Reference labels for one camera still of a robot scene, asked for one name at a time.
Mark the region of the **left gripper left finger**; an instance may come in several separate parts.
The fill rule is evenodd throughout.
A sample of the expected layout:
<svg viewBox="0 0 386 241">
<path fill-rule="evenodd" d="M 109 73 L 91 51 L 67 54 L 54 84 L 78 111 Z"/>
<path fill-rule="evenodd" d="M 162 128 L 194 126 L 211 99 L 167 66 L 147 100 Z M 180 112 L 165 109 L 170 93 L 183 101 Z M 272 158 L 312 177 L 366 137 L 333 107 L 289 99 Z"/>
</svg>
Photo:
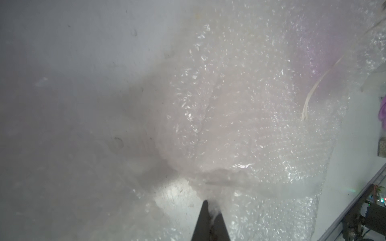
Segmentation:
<svg viewBox="0 0 386 241">
<path fill-rule="evenodd" d="M 211 216 L 209 213 L 209 203 L 205 200 L 193 232 L 191 241 L 209 241 L 211 230 Z"/>
</svg>

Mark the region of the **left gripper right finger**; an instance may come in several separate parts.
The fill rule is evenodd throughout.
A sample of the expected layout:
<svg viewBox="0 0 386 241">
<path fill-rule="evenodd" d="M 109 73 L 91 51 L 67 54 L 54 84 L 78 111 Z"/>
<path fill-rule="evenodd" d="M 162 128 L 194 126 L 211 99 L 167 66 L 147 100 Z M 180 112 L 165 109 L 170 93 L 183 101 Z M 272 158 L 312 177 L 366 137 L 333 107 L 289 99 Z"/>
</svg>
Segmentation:
<svg viewBox="0 0 386 241">
<path fill-rule="evenodd" d="M 222 214 L 218 214 L 212 225 L 212 241 L 230 241 Z"/>
</svg>

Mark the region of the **purple blue tumbler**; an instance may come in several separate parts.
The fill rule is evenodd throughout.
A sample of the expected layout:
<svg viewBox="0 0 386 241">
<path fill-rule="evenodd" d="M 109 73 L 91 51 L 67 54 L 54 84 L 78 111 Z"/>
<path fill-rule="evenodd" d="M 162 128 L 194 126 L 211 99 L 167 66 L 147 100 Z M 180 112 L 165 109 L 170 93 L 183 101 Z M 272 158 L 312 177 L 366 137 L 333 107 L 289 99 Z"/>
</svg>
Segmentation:
<svg viewBox="0 0 386 241">
<path fill-rule="evenodd" d="M 378 119 L 382 123 L 382 129 L 385 131 L 386 130 L 386 96 L 382 98 Z"/>
</svg>

